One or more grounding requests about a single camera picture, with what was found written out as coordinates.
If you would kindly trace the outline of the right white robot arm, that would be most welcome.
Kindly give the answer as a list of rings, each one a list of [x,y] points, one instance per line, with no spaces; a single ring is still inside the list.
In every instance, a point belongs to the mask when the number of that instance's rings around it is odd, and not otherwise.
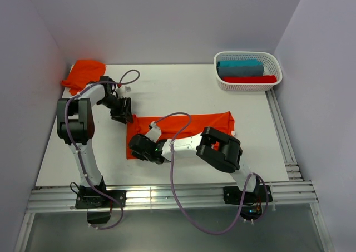
[[[238,139],[216,128],[205,127],[201,133],[181,139],[159,139],[162,131],[150,126],[148,133],[136,134],[128,143],[134,158],[156,163],[174,163],[190,159],[206,162],[220,172],[228,173],[248,202],[260,195],[260,179],[240,161],[243,150]]]

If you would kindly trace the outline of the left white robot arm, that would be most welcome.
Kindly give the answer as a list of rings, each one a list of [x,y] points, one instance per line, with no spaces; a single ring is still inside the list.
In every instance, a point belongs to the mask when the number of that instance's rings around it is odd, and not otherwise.
[[[98,82],[89,82],[77,96],[57,101],[57,134],[75,157],[81,177],[78,194],[88,196],[95,207],[106,205],[108,192],[92,147],[95,133],[92,108],[103,105],[110,110],[112,120],[132,123],[131,99],[118,95],[116,89],[120,86],[110,77],[102,76]]]

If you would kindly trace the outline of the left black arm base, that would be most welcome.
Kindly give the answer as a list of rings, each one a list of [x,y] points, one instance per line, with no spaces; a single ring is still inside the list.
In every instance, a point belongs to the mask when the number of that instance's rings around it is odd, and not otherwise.
[[[107,190],[102,180],[96,190],[91,187],[70,183],[70,189],[76,194],[75,209],[87,210],[87,222],[90,226],[103,227],[111,218],[114,208],[123,210],[126,203],[126,190]]]

